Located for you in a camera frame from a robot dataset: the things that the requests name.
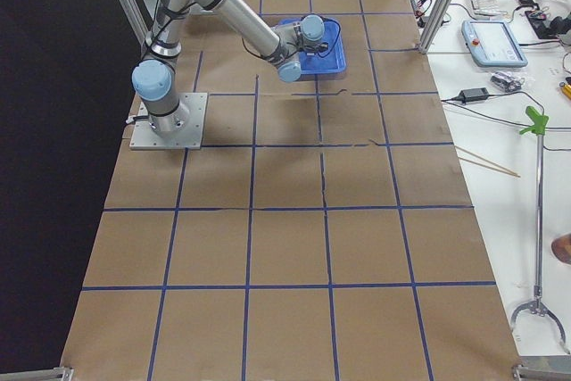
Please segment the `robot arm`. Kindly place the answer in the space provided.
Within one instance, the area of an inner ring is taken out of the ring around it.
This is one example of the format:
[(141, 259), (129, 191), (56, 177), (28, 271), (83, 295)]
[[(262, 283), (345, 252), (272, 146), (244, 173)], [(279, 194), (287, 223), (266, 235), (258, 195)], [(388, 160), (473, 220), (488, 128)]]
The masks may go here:
[(273, 65), (284, 82), (295, 82), (302, 75), (302, 53), (322, 54), (328, 49), (325, 23), (316, 14), (270, 27), (245, 0), (157, 0), (141, 61), (131, 75), (155, 133), (165, 135), (186, 125), (190, 112), (175, 88), (181, 38), (190, 27), (204, 28), (216, 19), (240, 35), (251, 55)]

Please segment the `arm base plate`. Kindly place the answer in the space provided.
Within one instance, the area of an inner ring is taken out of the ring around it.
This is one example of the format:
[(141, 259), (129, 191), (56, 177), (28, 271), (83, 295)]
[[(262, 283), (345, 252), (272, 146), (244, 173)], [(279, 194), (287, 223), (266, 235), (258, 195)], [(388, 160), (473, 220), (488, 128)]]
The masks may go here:
[(132, 150), (199, 150), (207, 111), (207, 93), (178, 93), (178, 108), (170, 115), (151, 115), (140, 102), (129, 147)]

